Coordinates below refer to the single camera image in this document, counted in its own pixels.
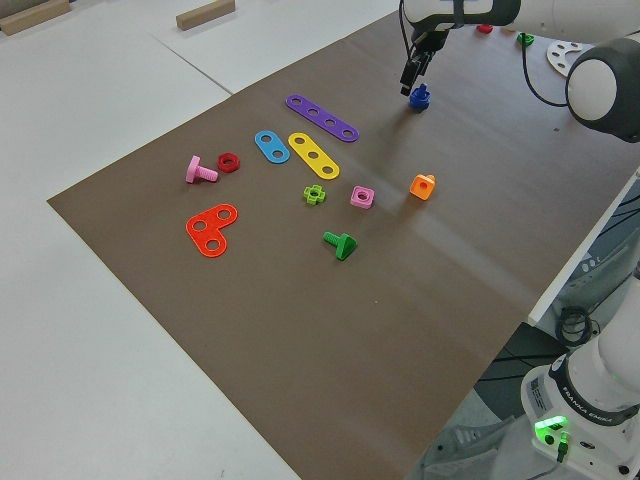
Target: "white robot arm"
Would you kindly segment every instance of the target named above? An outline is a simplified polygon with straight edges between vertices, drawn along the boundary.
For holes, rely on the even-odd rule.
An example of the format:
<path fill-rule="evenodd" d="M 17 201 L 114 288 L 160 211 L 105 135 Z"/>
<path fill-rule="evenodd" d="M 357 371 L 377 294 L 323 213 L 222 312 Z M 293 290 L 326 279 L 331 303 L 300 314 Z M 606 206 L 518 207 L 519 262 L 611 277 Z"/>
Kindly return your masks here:
<path fill-rule="evenodd" d="M 400 82 L 408 95 L 451 29 L 503 25 L 549 38 L 597 43 L 566 85 L 573 116 L 593 130 L 640 141 L 640 0 L 403 0 L 414 28 Z"/>

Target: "brown table surface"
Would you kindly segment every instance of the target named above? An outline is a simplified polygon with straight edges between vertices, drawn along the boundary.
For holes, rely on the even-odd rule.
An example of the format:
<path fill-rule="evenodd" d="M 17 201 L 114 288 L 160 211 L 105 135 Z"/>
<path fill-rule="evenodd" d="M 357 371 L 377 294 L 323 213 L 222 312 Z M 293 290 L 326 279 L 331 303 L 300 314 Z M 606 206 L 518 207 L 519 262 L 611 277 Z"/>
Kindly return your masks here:
<path fill-rule="evenodd" d="M 513 43 L 454 32 L 415 114 L 391 15 L 50 203 L 304 480 L 401 479 L 638 166 L 632 146 L 535 100 Z M 531 56 L 559 94 L 544 49 Z M 360 139 L 290 111 L 292 93 Z M 268 163 L 264 129 L 310 134 L 340 176 L 321 181 L 294 153 Z M 213 166 L 225 151 L 240 170 L 185 183 L 193 154 Z M 419 173 L 437 177 L 426 203 L 408 194 Z M 314 183 L 316 207 L 302 198 Z M 376 191 L 373 208 L 349 204 L 354 185 Z M 208 259 L 185 222 L 220 203 L 239 218 Z M 339 262 L 324 231 L 360 246 Z"/>

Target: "orange cube nut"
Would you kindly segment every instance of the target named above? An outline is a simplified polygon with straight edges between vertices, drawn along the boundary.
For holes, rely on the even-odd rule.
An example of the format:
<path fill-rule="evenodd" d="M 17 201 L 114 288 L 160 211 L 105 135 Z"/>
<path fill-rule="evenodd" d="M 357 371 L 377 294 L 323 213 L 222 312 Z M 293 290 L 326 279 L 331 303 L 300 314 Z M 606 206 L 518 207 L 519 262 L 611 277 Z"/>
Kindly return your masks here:
<path fill-rule="evenodd" d="M 427 200 L 433 190 L 436 188 L 436 177 L 433 175 L 416 175 L 416 178 L 413 179 L 413 183 L 411 184 L 411 188 L 409 192 L 414 194 L 416 197 Z"/>

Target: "red object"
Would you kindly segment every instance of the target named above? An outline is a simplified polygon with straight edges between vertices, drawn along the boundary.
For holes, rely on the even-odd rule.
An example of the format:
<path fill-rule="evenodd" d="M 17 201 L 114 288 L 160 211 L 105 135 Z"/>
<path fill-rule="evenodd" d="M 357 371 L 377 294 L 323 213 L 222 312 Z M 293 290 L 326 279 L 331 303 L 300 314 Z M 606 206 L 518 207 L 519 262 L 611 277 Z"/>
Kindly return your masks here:
<path fill-rule="evenodd" d="M 224 173 L 235 172 L 240 168 L 240 159 L 233 153 L 223 153 L 218 157 L 218 169 Z"/>
<path fill-rule="evenodd" d="M 484 33 L 484 34 L 489 34 L 491 32 L 493 32 L 493 26 L 492 25 L 478 25 L 476 27 L 476 30 L 478 30 L 480 33 Z"/>
<path fill-rule="evenodd" d="M 231 225 L 238 218 L 233 205 L 223 203 L 191 217 L 187 221 L 187 233 L 205 257 L 219 257 L 227 249 L 227 239 L 221 228 Z"/>

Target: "white disc with holes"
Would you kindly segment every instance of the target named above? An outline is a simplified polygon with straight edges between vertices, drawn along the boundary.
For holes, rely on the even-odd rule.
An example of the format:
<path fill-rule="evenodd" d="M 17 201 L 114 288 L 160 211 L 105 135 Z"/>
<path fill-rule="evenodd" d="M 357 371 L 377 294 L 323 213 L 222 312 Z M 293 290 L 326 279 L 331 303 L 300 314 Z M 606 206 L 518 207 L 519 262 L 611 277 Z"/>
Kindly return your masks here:
<path fill-rule="evenodd" d="M 567 53 L 581 52 L 582 44 L 575 42 L 553 42 L 547 49 L 547 60 L 553 68 L 565 77 L 569 75 L 571 63 L 567 61 Z"/>

